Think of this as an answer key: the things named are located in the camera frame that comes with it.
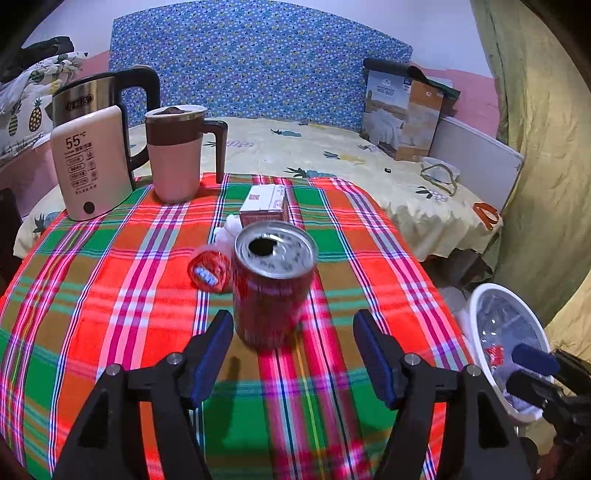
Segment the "blue floral headboard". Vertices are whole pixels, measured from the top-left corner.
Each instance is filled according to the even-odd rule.
[[[155,68],[163,104],[214,116],[309,121],[358,130],[363,59],[408,63],[412,47],[357,22],[271,0],[201,0],[117,18],[111,70]],[[139,89],[125,92],[143,122]]]

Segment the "white trash bin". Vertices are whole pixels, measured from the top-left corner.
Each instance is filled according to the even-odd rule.
[[[479,312],[481,316],[480,327],[478,321]],[[514,419],[515,423],[525,425],[539,420],[542,417],[542,410],[532,405],[515,408],[505,398],[503,392],[499,389],[497,381],[495,381],[496,377],[502,384],[501,379],[505,374],[520,368],[511,360],[511,352],[516,344],[523,341],[530,346],[550,353],[550,346],[544,329],[530,308],[517,295],[505,287],[494,283],[485,283],[474,290],[468,303],[456,314],[456,319],[475,364],[482,369],[507,413]],[[496,329],[495,333],[491,333],[492,329],[488,329],[491,326],[488,322],[494,324],[492,329]],[[503,346],[504,359],[502,365],[496,368],[493,367],[493,370],[499,369],[493,376],[487,361],[489,354],[483,350],[482,341],[483,338],[485,341],[494,338],[495,334],[499,338],[498,345]]]

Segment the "soda can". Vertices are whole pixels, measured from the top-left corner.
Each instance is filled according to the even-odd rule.
[[[318,247],[301,228],[276,220],[246,226],[232,258],[238,336],[255,349],[286,343],[314,277]]]

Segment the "metal screw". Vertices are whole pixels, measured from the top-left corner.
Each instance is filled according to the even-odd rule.
[[[105,372],[106,372],[107,375],[110,375],[111,377],[114,377],[119,372],[121,372],[121,365],[118,365],[118,364],[108,365],[107,368],[105,368]]]
[[[470,364],[466,367],[466,372],[471,377],[477,377],[478,375],[480,375],[482,373],[482,370],[480,370],[479,366]]]
[[[421,362],[421,357],[419,357],[416,353],[407,353],[404,355],[404,361],[409,365],[418,365]]]
[[[166,357],[166,361],[170,365],[178,365],[180,362],[183,361],[183,354],[182,353],[178,353],[178,352],[170,353]]]

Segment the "orange strap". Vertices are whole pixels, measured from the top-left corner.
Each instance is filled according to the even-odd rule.
[[[482,220],[482,223],[485,224],[487,230],[492,230],[501,219],[497,209],[488,203],[475,203],[472,206],[472,210],[476,212],[480,220]]]

